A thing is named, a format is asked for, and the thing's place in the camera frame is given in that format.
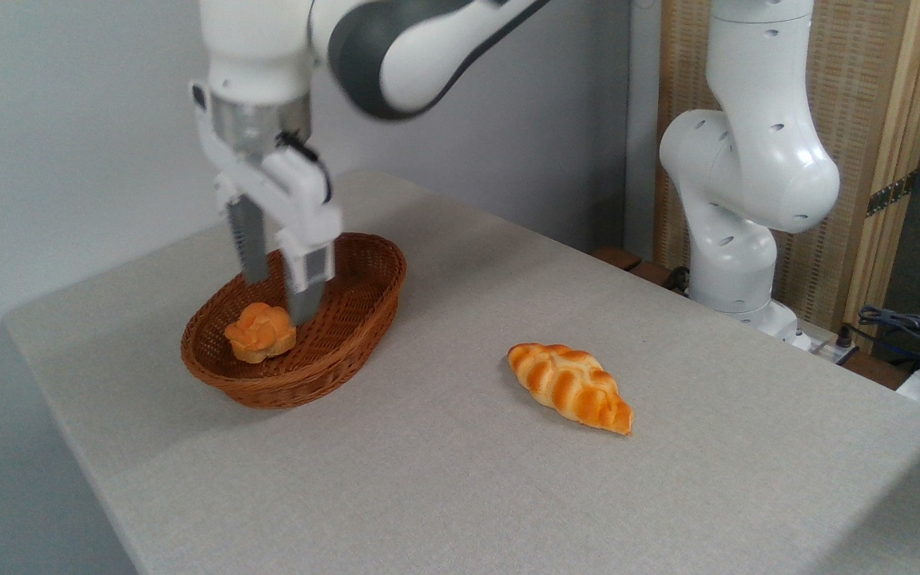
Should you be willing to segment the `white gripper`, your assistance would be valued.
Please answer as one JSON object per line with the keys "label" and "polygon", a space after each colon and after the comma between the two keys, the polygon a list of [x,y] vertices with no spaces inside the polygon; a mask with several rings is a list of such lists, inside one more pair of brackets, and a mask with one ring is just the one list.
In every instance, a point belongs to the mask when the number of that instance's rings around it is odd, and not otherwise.
{"label": "white gripper", "polygon": [[335,239],[342,210],[331,197],[321,160],[307,146],[310,99],[228,101],[208,85],[190,87],[205,156],[219,170],[216,203],[225,215],[246,284],[269,276],[263,211],[281,225],[286,304],[297,327],[320,310],[325,285],[335,277]]}

